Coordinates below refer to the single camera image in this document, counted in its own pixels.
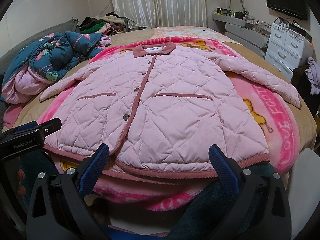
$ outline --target metal button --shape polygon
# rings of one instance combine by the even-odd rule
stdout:
[[[250,175],[250,174],[251,174],[251,171],[250,171],[249,169],[244,169],[244,170],[243,170],[243,173],[244,173],[245,175]]]
[[[42,179],[42,178],[44,177],[44,175],[45,175],[44,172],[40,172],[40,173],[38,174],[38,178],[39,178],[39,179]]]
[[[70,168],[67,170],[67,174],[72,175],[76,172],[75,168]]]
[[[280,174],[275,172],[275,173],[273,174],[273,177],[274,177],[275,179],[279,179],[279,178],[280,178]]]
[[[123,116],[123,120],[127,121],[127,120],[129,119],[129,117],[130,117],[129,114],[125,114],[125,115]]]

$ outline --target snap button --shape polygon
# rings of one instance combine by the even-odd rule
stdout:
[[[130,117],[129,114],[125,114],[125,115],[123,116],[123,120],[127,121],[127,120],[129,119],[129,117]]]

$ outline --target drawer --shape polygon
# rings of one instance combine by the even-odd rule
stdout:
[[[283,29],[272,26],[271,29],[271,36],[270,38],[276,42],[279,42],[280,44],[284,45],[285,44],[285,38],[286,38],[287,32],[284,31]]]
[[[284,46],[286,49],[293,51],[299,57],[302,57],[304,42],[304,40],[288,32]]]
[[[276,59],[275,55],[267,52],[265,60],[268,61],[271,65],[273,65],[282,75],[284,75],[288,81],[291,81],[292,71],[287,66],[281,64]]]
[[[269,42],[268,52],[272,52],[273,55],[275,55],[276,59],[278,59],[278,61],[282,62],[291,70],[299,67],[299,64],[301,62],[301,58],[298,57],[295,53],[282,49],[273,41]]]

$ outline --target tv screen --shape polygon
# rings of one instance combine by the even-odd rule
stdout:
[[[308,20],[307,5],[304,0],[267,0],[267,7],[301,20]]]

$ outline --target curtain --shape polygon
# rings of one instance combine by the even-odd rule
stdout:
[[[203,26],[206,27],[205,0],[112,0],[116,14],[137,26]]]

